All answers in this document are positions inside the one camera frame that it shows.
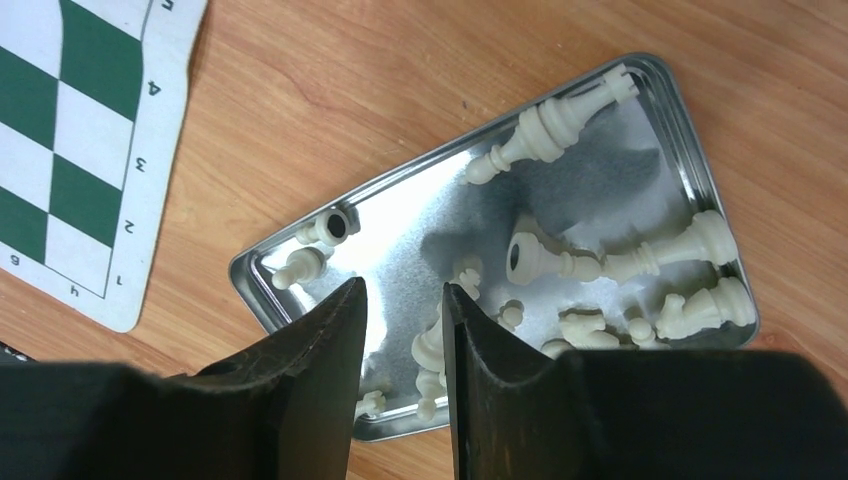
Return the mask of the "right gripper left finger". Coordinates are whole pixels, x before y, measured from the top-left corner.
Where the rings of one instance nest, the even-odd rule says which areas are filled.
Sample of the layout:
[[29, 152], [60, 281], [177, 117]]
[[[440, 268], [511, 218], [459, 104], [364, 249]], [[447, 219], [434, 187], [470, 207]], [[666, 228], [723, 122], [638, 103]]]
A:
[[193, 375], [123, 363], [1, 367], [5, 479], [342, 479], [367, 326], [353, 278]]

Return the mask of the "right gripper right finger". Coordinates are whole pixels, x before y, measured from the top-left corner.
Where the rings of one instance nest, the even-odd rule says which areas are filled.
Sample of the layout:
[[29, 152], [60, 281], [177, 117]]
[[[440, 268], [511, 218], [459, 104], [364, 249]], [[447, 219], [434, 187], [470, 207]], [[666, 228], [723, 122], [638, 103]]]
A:
[[843, 479], [847, 410], [805, 358], [568, 350], [550, 358], [443, 288], [459, 479]]

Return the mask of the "green white chess mat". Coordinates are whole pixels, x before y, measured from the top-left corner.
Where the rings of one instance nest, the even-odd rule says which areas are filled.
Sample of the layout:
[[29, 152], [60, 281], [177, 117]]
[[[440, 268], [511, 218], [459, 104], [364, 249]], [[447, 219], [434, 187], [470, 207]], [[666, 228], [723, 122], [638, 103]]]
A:
[[203, 1], [1, 5], [1, 267], [138, 323]]

